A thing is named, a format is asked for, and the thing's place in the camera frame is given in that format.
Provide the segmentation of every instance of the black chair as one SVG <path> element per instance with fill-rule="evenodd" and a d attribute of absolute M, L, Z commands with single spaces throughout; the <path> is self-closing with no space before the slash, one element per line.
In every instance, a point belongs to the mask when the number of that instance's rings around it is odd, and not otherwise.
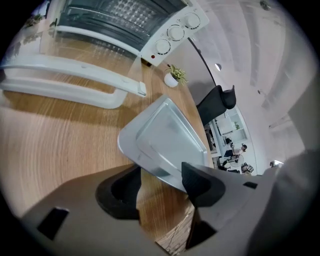
<path fill-rule="evenodd" d="M 236 105 L 235 86 L 232 89 L 222 91 L 220 85 L 213 88 L 197 107 L 202 124 L 205 126 L 226 110 L 233 109 Z"/>

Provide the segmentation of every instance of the gray plastic tray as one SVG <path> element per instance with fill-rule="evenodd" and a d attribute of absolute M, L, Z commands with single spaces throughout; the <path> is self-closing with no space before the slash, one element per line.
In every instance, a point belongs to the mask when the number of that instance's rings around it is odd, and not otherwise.
<path fill-rule="evenodd" d="M 184 192 L 181 163 L 209 166 L 205 145 L 166 95 L 120 131 L 118 147 L 137 165 Z"/>

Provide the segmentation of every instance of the small white pot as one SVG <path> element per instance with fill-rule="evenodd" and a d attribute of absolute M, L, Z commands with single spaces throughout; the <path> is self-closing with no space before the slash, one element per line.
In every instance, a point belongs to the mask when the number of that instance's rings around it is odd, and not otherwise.
<path fill-rule="evenodd" d="M 176 87 L 179 84 L 179 82 L 174 79 L 171 73 L 168 73 L 164 76 L 164 83 L 169 87 Z"/>

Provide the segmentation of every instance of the wooden countertop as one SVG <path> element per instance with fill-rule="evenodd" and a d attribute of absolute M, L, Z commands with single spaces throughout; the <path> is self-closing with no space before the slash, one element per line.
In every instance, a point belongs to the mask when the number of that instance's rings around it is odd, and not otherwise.
<path fill-rule="evenodd" d="M 89 43 L 64 42 L 64 46 L 71 44 L 73 48 L 79 47 L 87 52 L 81 57 L 78 55 L 78 60 L 99 63 L 118 71 L 132 65 L 126 66 L 130 61 L 123 56 L 118 56 L 117 63 L 110 65 L 110 55 L 100 52 L 97 58 L 97 54 L 92 54 L 92 49 L 96 53 L 97 47 Z M 99 51 L 107 50 L 101 46 Z M 61 48 L 57 55 L 72 58 L 68 47 Z M 12 212 L 21 217 L 68 180 L 130 164 L 131 161 L 118 149 L 118 134 L 163 94 L 180 108 L 210 152 L 188 87 L 181 84 L 175 88 L 167 87 L 163 82 L 164 69 L 164 65 L 142 65 L 147 96 L 142 98 L 128 93 L 123 105 L 116 109 L 5 91 L 0 99 L 0 182 Z M 107 92 L 113 90 L 98 82 L 45 71 L 16 70 L 15 74 L 68 81 Z M 137 198 L 141 226 L 152 239 L 161 241 L 187 214 L 192 213 L 192 204 L 185 193 L 146 171 L 141 172 L 141 183 Z"/>

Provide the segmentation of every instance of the control panel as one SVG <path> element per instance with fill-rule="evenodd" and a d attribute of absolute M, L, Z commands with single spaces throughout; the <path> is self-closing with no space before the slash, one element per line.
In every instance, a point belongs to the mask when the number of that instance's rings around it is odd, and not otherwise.
<path fill-rule="evenodd" d="M 195 0 L 169 18 L 149 39 L 140 52 L 143 59 L 158 66 L 185 39 L 209 23 Z"/>

